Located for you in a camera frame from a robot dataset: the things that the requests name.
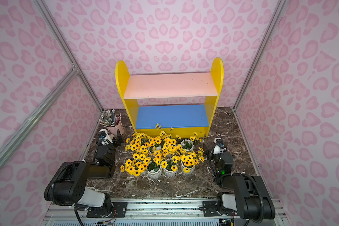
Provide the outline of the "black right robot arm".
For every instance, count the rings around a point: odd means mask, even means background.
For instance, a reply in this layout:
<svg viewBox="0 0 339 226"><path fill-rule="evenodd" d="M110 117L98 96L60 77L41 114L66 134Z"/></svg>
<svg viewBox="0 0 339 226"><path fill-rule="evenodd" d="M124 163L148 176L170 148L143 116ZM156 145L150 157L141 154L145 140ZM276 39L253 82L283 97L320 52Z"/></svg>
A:
<svg viewBox="0 0 339 226"><path fill-rule="evenodd" d="M223 139L214 139L207 157L213 182L233 193L218 193L215 200L203 201L199 210L205 217L223 217L221 226L234 226L236 217L245 220L245 226L275 219L276 209L262 177L232 172L234 157Z"/></svg>

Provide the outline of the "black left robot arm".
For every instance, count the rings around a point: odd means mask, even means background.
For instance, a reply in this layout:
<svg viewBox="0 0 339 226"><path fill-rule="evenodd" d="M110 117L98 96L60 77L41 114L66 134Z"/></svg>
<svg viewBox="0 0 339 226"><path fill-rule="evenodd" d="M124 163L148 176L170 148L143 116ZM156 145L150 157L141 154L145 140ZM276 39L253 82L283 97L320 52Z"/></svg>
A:
<svg viewBox="0 0 339 226"><path fill-rule="evenodd" d="M116 217L110 195L86 186L89 179L110 179L115 173L116 147L123 143L122 132L98 133L94 159L63 163L44 191L44 199L58 206L72 206L76 215L87 211L88 218Z"/></svg>

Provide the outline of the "shelf sunflower pot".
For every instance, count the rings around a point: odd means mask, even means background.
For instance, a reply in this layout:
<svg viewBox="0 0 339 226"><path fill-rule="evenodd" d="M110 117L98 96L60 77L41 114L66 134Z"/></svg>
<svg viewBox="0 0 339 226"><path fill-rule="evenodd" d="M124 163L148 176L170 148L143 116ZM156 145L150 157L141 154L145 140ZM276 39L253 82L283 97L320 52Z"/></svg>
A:
<svg viewBox="0 0 339 226"><path fill-rule="evenodd" d="M139 177L147 174L149 160L131 160L128 159L120 166L122 173L128 173L129 175Z"/></svg>
<svg viewBox="0 0 339 226"><path fill-rule="evenodd" d="M163 142L161 151L164 157L168 155L181 155L184 152L184 148L180 144L181 137L179 135L172 136L162 131L160 138Z"/></svg>
<svg viewBox="0 0 339 226"><path fill-rule="evenodd" d="M194 151L195 144L199 144L202 142L202 139L199 137L198 133L194 133L189 138L185 138L180 142L180 146L186 152Z"/></svg>
<svg viewBox="0 0 339 226"><path fill-rule="evenodd" d="M144 133L134 133L126 139L126 151L134 153L149 153L150 137Z"/></svg>
<svg viewBox="0 0 339 226"><path fill-rule="evenodd" d="M162 175L162 158L160 155L152 154L148 157L147 171L152 179L159 179Z"/></svg>
<svg viewBox="0 0 339 226"><path fill-rule="evenodd" d="M176 159L168 158L161 162L161 168L164 170L165 176L171 178L178 174L179 168Z"/></svg>
<svg viewBox="0 0 339 226"><path fill-rule="evenodd" d="M151 137L148 141L146 141L146 147L148 149L149 153L155 153L158 151L162 150L162 145L163 145L163 137L161 136L156 136L156 137Z"/></svg>
<svg viewBox="0 0 339 226"><path fill-rule="evenodd" d="M199 148L197 151L183 151L180 156L180 166L183 173L191 174L197 165L204 163L204 149Z"/></svg>

